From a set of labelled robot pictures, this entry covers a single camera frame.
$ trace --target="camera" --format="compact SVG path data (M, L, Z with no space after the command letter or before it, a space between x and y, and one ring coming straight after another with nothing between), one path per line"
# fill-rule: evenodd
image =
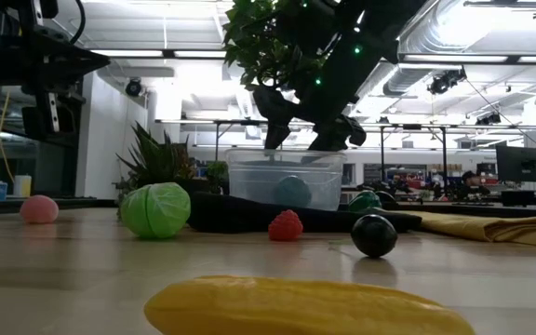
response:
M138 98L146 93L146 87L141 84L141 78L131 78L126 85L126 94Z
M462 70L448 70L442 74L434 76L434 81L427 87L431 94L444 94L449 89L458 85L459 82L466 79L466 73Z

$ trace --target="pink ball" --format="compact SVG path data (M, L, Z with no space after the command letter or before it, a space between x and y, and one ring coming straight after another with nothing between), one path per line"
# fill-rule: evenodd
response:
M53 223L60 213L57 203L48 196L34 195L24 201L20 216L30 224Z

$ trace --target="desk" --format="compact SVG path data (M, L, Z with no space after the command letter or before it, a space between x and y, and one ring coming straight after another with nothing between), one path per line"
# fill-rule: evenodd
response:
M536 334L536 247L416 232L374 261L348 234L275 243L267 233L184 229L144 241L112 208L62 210L54 225L0 215L0 334L158 335L146 301L169 283L217 274L398 288L456 310L479 335Z
M493 218L528 218L536 216L536 208L514 208L505 207L501 204L492 204L492 206L466 206L466 205L452 205L449 202L439 203L399 203L397 210L419 210L428 211L432 213L442 214L462 214L473 215L481 217L493 217Z

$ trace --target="potted plant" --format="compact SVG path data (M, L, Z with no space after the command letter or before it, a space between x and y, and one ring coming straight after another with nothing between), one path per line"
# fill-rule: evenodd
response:
M210 182L210 191L219 194L229 194L229 169L226 162L212 162L208 164L206 176Z
M209 191L208 181L193 179L195 167L187 154L187 142L173 143L165 132L165 142L159 143L139 123L132 128L137 141L137 145L129 149L133 163L117 155L131 169L122 193L159 182L176 182L189 194Z
M279 34L279 27L291 22L278 21L278 14L301 7L295 0L234 0L226 12L229 23L222 26L226 32L223 50L227 65L236 62L244 69L241 85L246 89L258 85L294 89L320 70L328 50L305 54L281 41L285 34Z

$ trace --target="spiky plant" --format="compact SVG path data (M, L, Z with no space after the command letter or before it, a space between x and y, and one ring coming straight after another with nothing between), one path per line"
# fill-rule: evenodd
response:
M132 127L136 145L129 149L132 162L117 157L133 172L137 188L144 185L191 179L195 170L187 154L187 142L173 143L165 132L165 143L156 141L139 123Z

